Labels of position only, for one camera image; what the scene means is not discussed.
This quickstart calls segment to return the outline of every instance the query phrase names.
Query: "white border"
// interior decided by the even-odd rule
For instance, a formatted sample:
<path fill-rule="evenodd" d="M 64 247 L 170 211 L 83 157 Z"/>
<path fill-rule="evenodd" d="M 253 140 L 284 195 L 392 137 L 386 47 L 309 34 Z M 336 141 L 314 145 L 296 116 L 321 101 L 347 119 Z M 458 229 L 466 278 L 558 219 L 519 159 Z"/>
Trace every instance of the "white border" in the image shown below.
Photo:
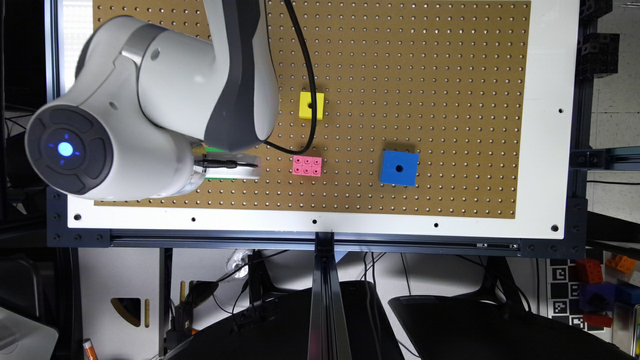
<path fill-rule="evenodd" d="M 579 0 L 532 0 L 516 219 L 310 211 L 94 206 L 69 197 L 69 227 L 333 231 L 561 239 L 569 162 Z M 80 221 L 73 220 L 81 214 Z M 558 225 L 558 232 L 551 231 Z"/>

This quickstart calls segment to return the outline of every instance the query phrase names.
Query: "black wire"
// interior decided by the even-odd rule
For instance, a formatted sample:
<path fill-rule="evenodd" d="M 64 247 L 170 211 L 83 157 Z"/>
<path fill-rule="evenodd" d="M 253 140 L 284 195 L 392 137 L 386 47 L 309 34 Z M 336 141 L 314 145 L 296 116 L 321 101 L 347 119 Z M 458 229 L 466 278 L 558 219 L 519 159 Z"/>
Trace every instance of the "black wire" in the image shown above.
<path fill-rule="evenodd" d="M 540 315 L 540 259 L 536 259 L 536 301 L 538 304 L 538 315 Z"/>
<path fill-rule="evenodd" d="M 466 260 L 466 261 L 468 261 L 468 262 L 470 262 L 470 263 L 472 263 L 472 264 L 476 264 L 476 265 L 478 265 L 478 266 L 483 267 L 483 268 L 485 269 L 485 271 L 490 272 L 493 276 L 495 276 L 495 277 L 499 278 L 501 281 L 504 281 L 504 282 L 508 283 L 509 285 L 513 286 L 514 288 L 516 288 L 516 290 L 518 290 L 518 292 L 519 292 L 519 293 L 522 295 L 522 297 L 524 298 L 524 301 L 527 303 L 527 309 L 529 309 L 529 312 L 531 312 L 531 303 L 529 302 L 529 298 L 527 297 L 527 294 L 525 294 L 525 293 L 524 293 L 524 291 L 522 291 L 522 289 L 520 289 L 520 287 L 519 287 L 518 285 L 516 285 L 514 282 L 512 282 L 512 281 L 510 281 L 510 280 L 508 280 L 508 279 L 505 279 L 505 278 L 504 278 L 504 277 L 502 277 L 502 276 L 498 276 L 498 274 L 496 274 L 496 273 L 494 273 L 493 271 L 489 270 L 489 268 L 488 268 L 488 267 L 486 267 L 486 266 L 484 266 L 484 265 L 480 264 L 479 262 L 477 262 L 477 261 L 475 261 L 475 260 L 471 260 L 471 259 L 468 259 L 468 258 L 466 258 L 466 257 L 464 257 L 464 256 L 460 256 L 460 255 L 456 255 L 456 256 L 457 256 L 457 257 L 459 257 L 460 259 Z"/>
<path fill-rule="evenodd" d="M 258 259 L 258 260 L 256 260 L 256 261 L 252 261 L 252 262 L 253 262 L 253 263 L 257 263 L 257 262 L 260 262 L 260 261 L 265 261 L 265 260 L 270 259 L 270 258 L 272 258 L 272 257 L 274 257 L 274 256 L 278 256 L 278 255 L 280 255 L 280 254 L 284 254 L 284 253 L 286 253 L 287 251 L 289 251 L 289 250 L 282 250 L 282 251 L 278 251 L 277 253 L 273 253 L 273 254 L 271 254 L 271 255 L 269 255 L 269 256 L 265 256 L 265 257 L 263 257 L 263 258 L 260 258 L 260 259 Z M 244 264 L 244 265 L 240 266 L 239 268 L 237 268 L 237 269 L 233 270 L 232 272 L 230 272 L 230 273 L 228 273 L 228 274 L 223 275 L 222 277 L 220 277 L 220 278 L 219 278 L 218 280 L 216 280 L 215 282 L 220 283 L 220 282 L 223 282 L 223 281 L 227 280 L 228 278 L 230 278 L 230 277 L 232 277 L 233 275 L 235 275 L 238 271 L 240 271 L 242 268 L 244 268 L 244 267 L 245 267 L 245 266 L 247 266 L 247 265 L 249 265 L 249 264 Z"/>
<path fill-rule="evenodd" d="M 413 355 L 413 356 L 417 357 L 418 359 L 420 359 L 420 355 L 418 355 L 418 354 L 414 353 L 413 351 L 411 351 L 411 349 L 409 349 L 409 348 L 407 347 L 407 345 L 403 344 L 403 343 L 402 343 L 402 341 L 398 340 L 398 344 L 400 344 L 400 346 L 402 346 L 403 348 L 405 348 L 405 350 L 407 350 L 407 351 L 409 352 L 409 354 L 411 354 L 411 355 Z"/>
<path fill-rule="evenodd" d="M 382 259 L 383 256 L 387 255 L 386 252 L 380 254 L 380 256 L 378 256 L 376 258 L 376 262 L 380 261 L 380 259 Z M 369 266 L 366 268 L 366 271 L 369 271 L 371 269 L 371 266 L 373 266 L 372 264 L 369 264 Z M 362 276 L 360 276 L 360 280 L 364 279 L 364 274 L 362 274 Z"/>
<path fill-rule="evenodd" d="M 640 183 L 626 183 L 626 182 L 618 182 L 618 181 L 600 181 L 600 180 L 587 180 L 587 183 L 607 184 L 607 185 L 633 185 L 633 186 L 640 185 Z"/>
<path fill-rule="evenodd" d="M 382 353 L 380 353 L 380 341 L 378 339 L 378 334 L 376 333 L 376 328 L 373 325 L 373 316 L 371 316 L 371 292 L 369 291 L 369 284 L 367 283 L 367 253 L 364 253 L 362 257 L 362 262 L 364 263 L 364 282 L 365 288 L 367 289 L 367 314 L 369 315 L 369 326 L 371 326 L 371 331 L 373 331 L 373 341 L 376 345 L 376 351 L 378 354 L 378 360 L 382 360 Z"/>
<path fill-rule="evenodd" d="M 19 122 L 15 121 L 15 120 L 13 120 L 13 119 L 10 119 L 10 118 L 4 118 L 4 119 L 5 119 L 6 121 L 11 121 L 12 123 L 14 123 L 14 124 L 16 124 L 16 125 L 20 126 L 21 128 L 23 128 L 23 129 L 27 130 L 27 128 L 26 128 L 24 125 L 20 124 Z"/>
<path fill-rule="evenodd" d="M 378 294 L 378 283 L 376 282 L 376 261 L 373 257 L 373 252 L 371 252 L 371 277 L 373 278 L 373 290 L 375 291 L 376 295 Z M 373 304 L 373 315 L 376 318 L 376 325 L 377 328 L 376 330 L 378 331 L 378 341 L 380 340 L 380 338 L 382 337 L 381 335 L 381 331 L 380 331 L 380 317 L 378 316 L 378 302 L 374 300 L 374 304 Z"/>
<path fill-rule="evenodd" d="M 304 39 L 304 34 L 302 33 L 302 28 L 300 27 L 300 23 L 298 22 L 298 17 L 296 16 L 296 12 L 293 9 L 293 4 L 291 3 L 291 0 L 284 0 L 284 5 L 287 7 L 287 12 L 289 13 L 289 18 L 291 18 L 291 24 L 293 25 L 293 29 L 296 32 L 298 43 L 300 44 L 300 50 L 302 51 L 302 56 L 304 57 L 304 62 L 307 67 L 307 78 L 309 79 L 309 91 L 311 92 L 311 129 L 309 130 L 309 138 L 307 139 L 307 143 L 304 145 L 304 147 L 301 150 L 290 150 L 280 145 L 274 144 L 269 140 L 266 140 L 264 143 L 286 154 L 302 155 L 305 152 L 307 152 L 309 148 L 311 148 L 311 144 L 313 143 L 313 138 L 316 136 L 316 126 L 318 124 L 318 113 L 317 113 L 318 99 L 316 98 L 317 97 L 316 78 L 313 73 L 313 63 L 311 62 L 311 55 L 309 55 L 307 42 Z"/>
<path fill-rule="evenodd" d="M 222 306 L 220 306 L 220 304 L 218 303 L 218 299 L 216 299 L 216 294 L 211 294 L 211 297 L 213 298 L 213 301 L 216 303 L 216 305 L 218 305 L 218 307 L 220 308 L 220 310 L 226 312 L 229 315 L 233 315 L 233 313 L 229 310 L 226 310 L 225 308 L 223 308 Z"/>
<path fill-rule="evenodd" d="M 404 278 L 407 280 L 407 289 L 409 290 L 409 296 L 411 296 L 411 285 L 409 284 L 409 273 L 407 273 L 407 264 L 404 262 L 404 254 L 400 253 L 400 259 L 402 259 L 402 267 L 404 268 Z"/>

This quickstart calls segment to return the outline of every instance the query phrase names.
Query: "orange block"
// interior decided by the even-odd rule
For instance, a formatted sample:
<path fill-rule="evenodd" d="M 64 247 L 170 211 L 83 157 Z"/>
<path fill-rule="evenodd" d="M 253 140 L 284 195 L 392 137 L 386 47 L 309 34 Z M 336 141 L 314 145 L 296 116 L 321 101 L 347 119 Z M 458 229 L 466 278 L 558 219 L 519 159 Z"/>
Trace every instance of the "orange block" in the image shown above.
<path fill-rule="evenodd" d="M 589 284 L 601 283 L 604 281 L 602 276 L 602 266 L 600 262 L 594 259 L 583 259 L 576 261 L 578 270 L 578 279 Z"/>
<path fill-rule="evenodd" d="M 622 271 L 625 274 L 631 274 L 633 272 L 633 267 L 636 266 L 636 260 L 629 259 L 622 255 L 614 255 L 611 259 L 607 259 L 605 265 Z"/>

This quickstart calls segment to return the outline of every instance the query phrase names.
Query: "pink block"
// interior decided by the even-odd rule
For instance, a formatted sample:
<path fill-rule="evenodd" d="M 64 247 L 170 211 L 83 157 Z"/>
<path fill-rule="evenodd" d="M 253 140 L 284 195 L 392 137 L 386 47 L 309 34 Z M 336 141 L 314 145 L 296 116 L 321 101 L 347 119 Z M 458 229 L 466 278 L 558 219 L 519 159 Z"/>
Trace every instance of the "pink block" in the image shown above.
<path fill-rule="evenodd" d="M 322 175 L 322 158 L 295 155 L 293 157 L 293 174 L 302 176 Z"/>

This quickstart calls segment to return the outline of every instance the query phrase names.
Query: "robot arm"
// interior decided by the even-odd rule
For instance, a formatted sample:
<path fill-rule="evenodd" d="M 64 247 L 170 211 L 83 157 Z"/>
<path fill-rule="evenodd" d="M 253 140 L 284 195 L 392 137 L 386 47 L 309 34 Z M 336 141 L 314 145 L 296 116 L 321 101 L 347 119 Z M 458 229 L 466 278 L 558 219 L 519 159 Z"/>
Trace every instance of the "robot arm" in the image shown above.
<path fill-rule="evenodd" d="M 213 46 L 130 17 L 98 29 L 74 86 L 29 123 L 40 176 L 94 200 L 181 195 L 205 178 L 203 140 L 231 152 L 264 141 L 278 112 L 264 3 L 239 3 L 205 1 Z"/>

